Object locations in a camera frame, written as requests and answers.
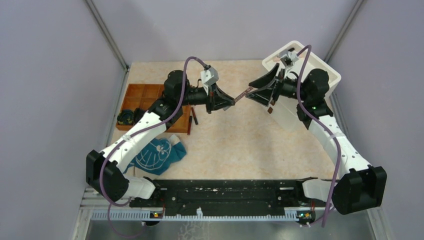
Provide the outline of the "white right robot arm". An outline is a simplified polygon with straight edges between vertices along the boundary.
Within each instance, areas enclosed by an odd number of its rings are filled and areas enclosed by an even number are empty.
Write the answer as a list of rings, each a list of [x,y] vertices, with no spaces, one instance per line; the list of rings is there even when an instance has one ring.
[[[347,215],[379,207],[382,204],[387,172],[373,166],[348,140],[339,127],[325,96],[330,90],[329,72],[322,68],[307,70],[303,62],[291,77],[292,68],[278,63],[262,77],[249,83],[250,91],[241,97],[269,106],[279,97],[295,99],[298,120],[318,140],[334,164],[330,181],[311,179],[293,192],[299,206],[313,199],[323,201],[326,208],[335,208]]]

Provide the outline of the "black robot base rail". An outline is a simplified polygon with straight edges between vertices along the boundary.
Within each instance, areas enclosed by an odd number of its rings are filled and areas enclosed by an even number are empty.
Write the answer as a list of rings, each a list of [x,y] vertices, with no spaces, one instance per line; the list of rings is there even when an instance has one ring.
[[[307,198],[305,179],[247,180],[156,180],[149,199],[135,198],[131,208],[160,208],[165,216],[194,216],[201,209],[206,217],[279,217],[289,208],[324,207],[318,199]]]

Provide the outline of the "maroon makeup pencil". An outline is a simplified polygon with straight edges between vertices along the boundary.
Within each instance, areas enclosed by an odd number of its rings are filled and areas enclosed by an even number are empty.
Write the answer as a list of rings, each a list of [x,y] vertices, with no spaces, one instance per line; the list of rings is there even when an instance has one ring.
[[[244,98],[249,92],[251,92],[253,87],[249,86],[247,89],[245,89],[242,93],[240,93],[235,99],[234,102],[238,102],[242,98]]]

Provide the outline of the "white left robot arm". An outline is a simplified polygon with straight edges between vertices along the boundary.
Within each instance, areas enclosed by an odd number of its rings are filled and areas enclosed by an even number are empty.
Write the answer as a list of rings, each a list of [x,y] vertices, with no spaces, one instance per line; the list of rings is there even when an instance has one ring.
[[[140,151],[169,129],[183,114],[183,106],[204,105],[207,113],[235,105],[235,99],[222,91],[214,68],[201,71],[201,87],[193,87],[182,70],[167,75],[162,95],[140,120],[101,151],[86,156],[86,182],[113,205],[124,197],[141,198],[149,207],[160,202],[160,193],[147,177],[126,177],[124,171]]]

